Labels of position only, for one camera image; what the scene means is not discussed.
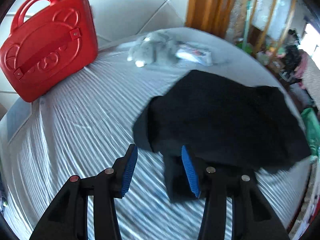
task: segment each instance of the gray plush toy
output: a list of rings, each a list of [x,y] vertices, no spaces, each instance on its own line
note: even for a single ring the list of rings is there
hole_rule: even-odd
[[[164,30],[143,35],[137,45],[129,50],[128,61],[134,61],[137,67],[156,63],[157,65],[173,65],[178,62],[175,56],[179,48],[175,38]]]

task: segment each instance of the black cloth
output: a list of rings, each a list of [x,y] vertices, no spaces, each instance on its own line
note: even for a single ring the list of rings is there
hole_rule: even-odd
[[[135,144],[164,156],[170,200],[191,194],[181,161],[188,145],[207,162],[269,172],[310,155],[306,137],[276,87],[246,87],[192,70],[152,98],[133,126]]]
[[[281,60],[285,65],[286,71],[290,73],[300,64],[301,55],[296,45],[287,46],[285,52],[286,54]]]

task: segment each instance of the red plastic case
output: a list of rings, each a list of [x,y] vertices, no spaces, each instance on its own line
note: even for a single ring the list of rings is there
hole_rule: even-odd
[[[88,0],[48,0],[48,7],[23,22],[36,1],[21,5],[0,49],[2,71],[27,102],[93,62],[98,54]]]

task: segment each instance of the mattress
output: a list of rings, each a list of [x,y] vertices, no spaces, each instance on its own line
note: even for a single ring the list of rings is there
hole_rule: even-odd
[[[14,114],[0,122],[1,175],[9,206],[4,217],[21,240],[33,228],[56,193],[73,174],[94,176],[125,154],[135,118],[151,97],[163,95],[191,69],[228,77],[246,86],[276,86],[301,127],[293,102],[279,82],[240,49],[207,33],[168,29],[185,42],[204,44],[214,65],[180,61],[175,66],[137,68],[127,53],[137,37],[109,44],[94,63],[57,84],[32,104],[32,114],[9,143]],[[308,181],[309,159],[289,171],[257,173],[262,193],[285,227],[300,204]],[[161,154],[139,149],[129,192],[116,199],[123,239],[197,239],[204,200],[171,204],[164,185]],[[93,201],[88,201],[88,237],[94,240]],[[227,200],[225,239],[231,239],[232,203]]]

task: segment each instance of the blue rubber pad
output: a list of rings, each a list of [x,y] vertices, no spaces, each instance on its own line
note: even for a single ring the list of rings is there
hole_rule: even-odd
[[[182,146],[181,148],[181,156],[182,156],[183,166],[188,177],[190,189],[196,195],[196,197],[199,198],[201,193],[200,187],[199,187],[199,177],[191,162],[190,156],[185,146]]]
[[[134,168],[137,163],[137,159],[138,159],[138,148],[137,146],[135,146],[125,166],[124,173],[122,176],[122,189],[121,189],[122,197],[124,197],[124,195],[129,191],[129,186],[133,176]]]

